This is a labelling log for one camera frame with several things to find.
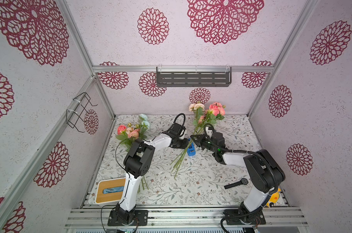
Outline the mixed pastel flower bouquet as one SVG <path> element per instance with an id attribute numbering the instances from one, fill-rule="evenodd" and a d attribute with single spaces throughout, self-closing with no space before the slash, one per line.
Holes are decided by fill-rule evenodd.
<path id="1" fill-rule="evenodd" d="M 116 139 L 119 140 L 117 147 L 114 150 L 115 161 L 120 168 L 124 167 L 119 163 L 117 158 L 117 150 L 123 145 L 126 147 L 126 152 L 129 152 L 133 143 L 137 139 L 145 140 L 147 136 L 145 135 L 146 131 L 150 128 L 150 122 L 148 116 L 145 114 L 138 115 L 138 122 L 136 124 L 131 124 L 130 122 L 127 125 L 119 125 L 117 128 Z"/>

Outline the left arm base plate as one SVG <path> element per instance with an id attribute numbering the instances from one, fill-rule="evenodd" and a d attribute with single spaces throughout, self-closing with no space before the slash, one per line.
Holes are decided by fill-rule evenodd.
<path id="1" fill-rule="evenodd" d="M 108 226 L 146 226 L 148 221 L 147 210 L 116 211 L 109 215 Z"/>

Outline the pink rose bouquet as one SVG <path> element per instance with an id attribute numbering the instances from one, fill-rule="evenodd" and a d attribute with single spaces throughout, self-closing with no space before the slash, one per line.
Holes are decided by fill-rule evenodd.
<path id="1" fill-rule="evenodd" d="M 209 107 L 205 107 L 205 105 L 201 102 L 190 104 L 189 111 L 194 113 L 193 126 L 195 127 L 192 131 L 192 134 L 201 134 L 204 131 L 204 125 L 206 123 L 215 126 L 218 120 L 223 120 L 225 116 L 225 108 L 226 106 L 219 102 L 214 102 Z M 172 169 L 172 172 L 175 172 L 174 178 L 176 178 L 184 158 L 187 155 L 188 148 L 191 146 L 191 144 L 192 140 L 187 139 L 187 147 L 172 162 L 172 164 L 175 163 Z"/>

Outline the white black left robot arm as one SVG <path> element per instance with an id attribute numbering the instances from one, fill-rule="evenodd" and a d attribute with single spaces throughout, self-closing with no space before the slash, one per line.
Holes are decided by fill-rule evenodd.
<path id="1" fill-rule="evenodd" d="M 188 140 L 185 139 L 185 130 L 177 133 L 162 132 L 150 141 L 137 139 L 124 159 L 125 186 L 119 206 L 124 211 L 135 209 L 137 192 L 142 177 L 149 171 L 154 154 L 164 148 L 185 149 Z"/>

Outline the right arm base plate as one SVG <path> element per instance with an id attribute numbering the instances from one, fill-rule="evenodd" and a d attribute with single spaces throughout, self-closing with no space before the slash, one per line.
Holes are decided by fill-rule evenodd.
<path id="1" fill-rule="evenodd" d="M 262 207 L 258 207 L 254 211 L 249 212 L 240 207 L 237 209 L 226 209 L 223 214 L 227 225 L 264 225 L 266 220 L 262 210 Z"/>

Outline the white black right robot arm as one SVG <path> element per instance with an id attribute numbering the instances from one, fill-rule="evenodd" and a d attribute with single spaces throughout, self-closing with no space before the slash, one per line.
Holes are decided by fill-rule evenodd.
<path id="1" fill-rule="evenodd" d="M 285 180 L 283 170 L 278 166 L 267 150 L 246 151 L 230 150 L 225 147 L 222 133 L 214 132 L 212 136 L 206 133 L 190 136 L 197 147 L 212 152 L 215 160 L 223 165 L 246 167 L 253 184 L 241 208 L 252 213 L 262 208 L 271 196 L 278 191 L 279 184 Z"/>

